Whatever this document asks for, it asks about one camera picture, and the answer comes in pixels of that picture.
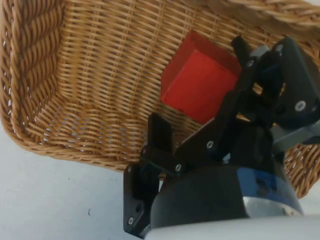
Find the red cube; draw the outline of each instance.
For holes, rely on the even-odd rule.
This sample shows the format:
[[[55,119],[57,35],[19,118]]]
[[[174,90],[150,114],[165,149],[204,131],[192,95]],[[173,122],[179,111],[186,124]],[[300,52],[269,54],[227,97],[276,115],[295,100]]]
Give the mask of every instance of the red cube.
[[[161,77],[161,101],[201,124],[216,116],[241,72],[238,60],[191,31]]]

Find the wicker basket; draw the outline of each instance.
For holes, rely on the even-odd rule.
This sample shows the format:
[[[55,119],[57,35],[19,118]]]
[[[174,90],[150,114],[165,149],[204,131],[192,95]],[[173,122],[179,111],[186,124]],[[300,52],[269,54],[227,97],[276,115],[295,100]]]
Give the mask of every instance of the wicker basket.
[[[213,13],[207,5],[218,4],[232,15],[232,2],[241,1],[2,0],[0,115],[5,131],[28,151],[122,171],[138,160],[147,117],[158,112],[173,125],[178,145],[200,125],[161,104],[160,78],[187,33],[194,29],[230,51],[237,35],[253,47],[283,37]],[[246,15],[259,10],[256,14],[265,17],[277,6],[264,3],[261,10],[250,5],[259,1],[244,2],[251,9]],[[286,16],[291,5],[273,2],[282,2],[276,10]],[[290,11],[290,17],[306,14],[305,24],[295,22],[294,28],[318,32],[319,9],[295,3],[301,9]],[[301,30],[295,38],[320,66],[320,43],[307,33]],[[318,145],[298,145],[286,154],[287,175],[299,197],[320,177],[319,156]]]

